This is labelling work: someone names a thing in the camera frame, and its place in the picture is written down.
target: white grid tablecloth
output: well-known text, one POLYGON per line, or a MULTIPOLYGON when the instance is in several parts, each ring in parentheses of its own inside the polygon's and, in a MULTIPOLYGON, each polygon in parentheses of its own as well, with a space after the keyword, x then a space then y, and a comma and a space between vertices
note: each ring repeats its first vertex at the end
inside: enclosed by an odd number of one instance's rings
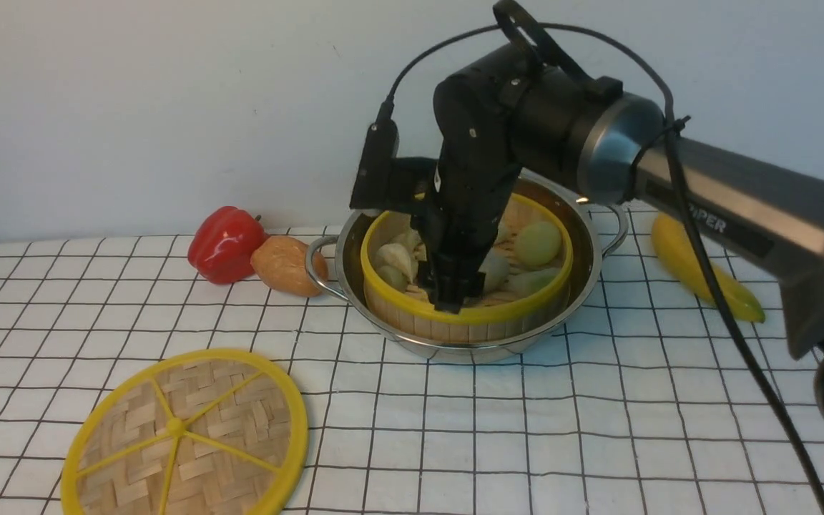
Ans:
MULTIPOLYGON (((265 355, 304 393, 307 469, 285 513, 817 513, 717 313, 654 257, 654 216, 632 205, 634 231, 565 327, 482 366, 385 345, 337 300, 209 284, 186 235, 0 245, 0 515, 62 513, 62 457, 94 405, 201 348, 265 355)), ((614 234, 612 214, 592 219, 614 234)), ((767 309, 742 329, 824 482, 821 356, 790 359, 774 281, 710 253, 767 309)))

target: bamboo steamer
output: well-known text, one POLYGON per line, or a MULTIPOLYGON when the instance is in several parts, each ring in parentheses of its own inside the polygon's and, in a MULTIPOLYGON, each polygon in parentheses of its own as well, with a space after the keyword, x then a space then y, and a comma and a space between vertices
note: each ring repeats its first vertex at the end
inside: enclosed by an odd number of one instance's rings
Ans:
POLYGON ((124 382, 82 425, 62 472, 71 515, 273 515, 307 453, 300 391, 242 350, 167 359, 124 382))
POLYGON ((511 237, 494 248, 507 258, 510 276, 527 273, 530 268, 514 257, 514 238, 527 225, 543 220, 552 222, 561 232, 559 254, 543 267, 560 267, 558 275, 529 297, 519 299, 501 289, 464 307, 459 314, 452 314, 435 310, 428 296, 416 285, 409 285, 400 293, 377 275, 373 266, 377 249, 407 231, 410 221, 409 215, 383 212, 372 222, 360 249, 367 306, 377 317, 403 332, 447 343, 480 343, 521 335, 539 327, 560 312, 561 304, 569 297, 560 294, 568 288, 573 266, 568 230, 545 206, 514 193, 501 218, 510 229, 511 237))

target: stainless steel pot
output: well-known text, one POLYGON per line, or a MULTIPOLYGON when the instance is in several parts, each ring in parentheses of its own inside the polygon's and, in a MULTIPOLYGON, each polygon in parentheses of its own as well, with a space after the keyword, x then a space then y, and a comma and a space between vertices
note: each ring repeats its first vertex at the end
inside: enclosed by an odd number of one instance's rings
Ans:
POLYGON ((561 312, 545 325, 522 333, 522 335, 503 340, 454 345, 409 335, 377 318, 367 309, 364 300, 361 244, 367 229, 373 222, 373 217, 362 212, 354 212, 337 237, 334 235, 322 237, 310 244, 305 268, 311 280, 321 290, 352 304, 383 336, 423 358, 444 363, 481 364, 520 354, 539 341, 542 336, 559 327, 581 306, 599 279, 602 258, 618 248, 624 241, 625 235, 628 234, 628 217, 618 206, 606 206, 618 217, 619 231, 611 243, 602 247, 589 221, 589 216, 581 207, 587 203, 586 199, 579 198, 562 186, 555 185, 533 172, 523 172, 514 191, 549 208, 568 228, 574 244, 574 267, 569 278, 569 288, 562 290, 562 295, 569 296, 568 301, 561 304, 563 306, 561 312), (313 255, 327 245, 336 245, 335 271, 339 287, 334 287, 318 277, 312 266, 313 255))

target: bamboo steamer lid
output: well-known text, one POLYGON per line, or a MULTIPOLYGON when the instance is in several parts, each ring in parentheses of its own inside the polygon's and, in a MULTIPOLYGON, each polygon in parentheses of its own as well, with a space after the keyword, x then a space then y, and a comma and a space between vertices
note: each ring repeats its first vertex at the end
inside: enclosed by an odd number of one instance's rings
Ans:
POLYGON ((62 472, 71 515, 266 515, 288 502, 308 447, 300 391, 235 349, 179 355, 102 401, 62 472))

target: garlic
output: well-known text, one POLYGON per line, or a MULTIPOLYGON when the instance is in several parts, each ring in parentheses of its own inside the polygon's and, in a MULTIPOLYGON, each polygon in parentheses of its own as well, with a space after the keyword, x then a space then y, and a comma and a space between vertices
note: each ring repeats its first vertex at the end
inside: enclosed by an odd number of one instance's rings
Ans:
POLYGON ((383 267, 377 268, 377 275, 379 275, 382 280, 385 280, 386 284, 389 284, 394 290, 406 291, 406 285, 408 285, 406 276, 403 276, 403 273, 400 273, 396 268, 383 265, 383 267))
POLYGON ((402 244, 406 250, 412 252, 415 250, 415 247, 418 247, 418 244, 421 243, 421 235, 419 235, 418 231, 415 229, 409 229, 408 231, 396 235, 392 242, 402 244))
POLYGON ((425 245, 415 247, 415 250, 412 251, 412 258, 415 258, 415 261, 428 261, 428 249, 425 248, 425 245))
POLYGON ((494 244, 506 242, 511 237, 510 228, 504 222, 498 222, 498 234, 494 237, 494 244))
POLYGON ((377 260, 396 268, 412 283, 418 274, 418 261, 413 260, 412 254, 401 243, 388 243, 377 249, 377 260))
POLYGON ((504 284, 507 274, 511 271, 511 265, 503 255, 491 249, 488 251, 488 255, 485 255, 485 260, 481 262, 479 271, 485 274, 485 283, 481 292, 483 295, 487 295, 491 291, 500 288, 501 284, 504 284))

